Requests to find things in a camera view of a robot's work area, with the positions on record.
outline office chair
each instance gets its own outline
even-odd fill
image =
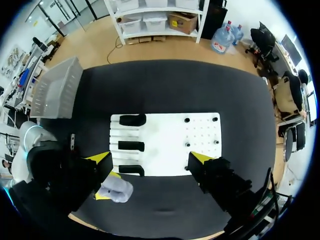
[[[305,148],[306,145],[306,124],[303,121],[289,126],[284,132],[283,138],[283,161],[288,162],[291,153],[296,153]]]
[[[250,47],[245,50],[245,53],[250,52],[256,56],[255,68],[257,68],[260,61],[268,72],[273,72],[270,62],[274,63],[279,60],[279,57],[272,52],[276,42],[274,35],[261,22],[259,29],[252,28],[250,32],[257,48]]]

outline cable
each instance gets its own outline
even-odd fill
[[[12,119],[12,117],[9,116],[9,114],[4,110],[4,113],[8,116],[8,119],[10,119],[14,125],[14,127],[17,129],[16,122]]]
[[[290,169],[288,162],[286,163],[286,167],[287,167],[288,170],[293,174],[294,178],[295,178],[297,181],[303,181],[303,179],[297,178],[297,176],[296,176],[296,174],[294,173],[294,171],[292,171],[292,170]]]
[[[115,40],[115,46],[114,48],[108,53],[108,56],[106,56],[106,61],[108,62],[108,64],[111,64],[111,62],[109,62],[109,56],[110,54],[115,50],[115,49],[120,49],[122,48],[124,45],[122,43],[117,44],[118,39],[120,39],[120,37],[118,36]]]
[[[293,198],[294,199],[294,197],[292,195],[285,195],[285,194],[280,193],[280,192],[276,192],[276,194],[278,194],[280,196],[283,196],[283,197],[286,197],[286,198]]]
[[[0,132],[0,135],[5,135],[5,136],[8,136],[8,137],[13,137],[13,138],[19,138],[19,136],[13,136],[13,135],[6,134],[6,133],[3,133],[3,132]]]
[[[276,222],[278,221],[278,218],[279,218],[279,205],[278,205],[277,193],[276,193],[276,188],[275,188],[274,175],[272,174],[272,172],[270,172],[270,180],[271,180],[271,185],[272,185],[271,191],[273,194],[273,199],[274,199],[274,204],[275,204],[274,224],[276,224]]]

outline gray table surface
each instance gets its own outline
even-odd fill
[[[188,60],[89,68],[72,119],[41,125],[61,141],[75,133],[76,146],[89,157],[109,150],[112,114],[204,112],[220,114],[222,156],[257,191],[275,162],[274,110],[266,83],[238,69]],[[143,238],[201,238],[222,231],[230,219],[192,176],[122,177],[134,187],[127,203],[89,197],[74,214],[106,232]]]

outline computer monitor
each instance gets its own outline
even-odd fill
[[[285,35],[281,41],[281,44],[289,53],[289,56],[292,59],[294,66],[297,66],[302,58],[294,43],[290,40],[290,38],[287,35]]]
[[[316,94],[312,93],[308,96],[308,105],[309,105],[309,112],[310,112],[310,122],[317,119],[317,98]]]

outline shelf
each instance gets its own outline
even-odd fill
[[[187,8],[181,8],[176,7],[175,1],[168,1],[168,6],[166,7],[147,7],[146,3],[144,1],[139,2],[139,8],[129,10],[129,11],[117,11],[114,16],[116,18],[122,17],[129,14],[140,14],[140,13],[146,13],[146,12],[184,12],[184,13],[192,13],[192,14],[203,14],[203,11],[201,10],[194,10],[194,9],[187,9]]]
[[[124,39],[138,38],[143,36],[184,36],[184,37],[196,38],[198,36],[198,32],[197,30],[194,30],[191,34],[185,34],[181,31],[171,29],[169,28],[169,26],[166,26],[164,31],[150,32],[147,30],[146,26],[143,26],[140,32],[130,33],[130,34],[126,34],[125,32],[123,32],[122,35]]]

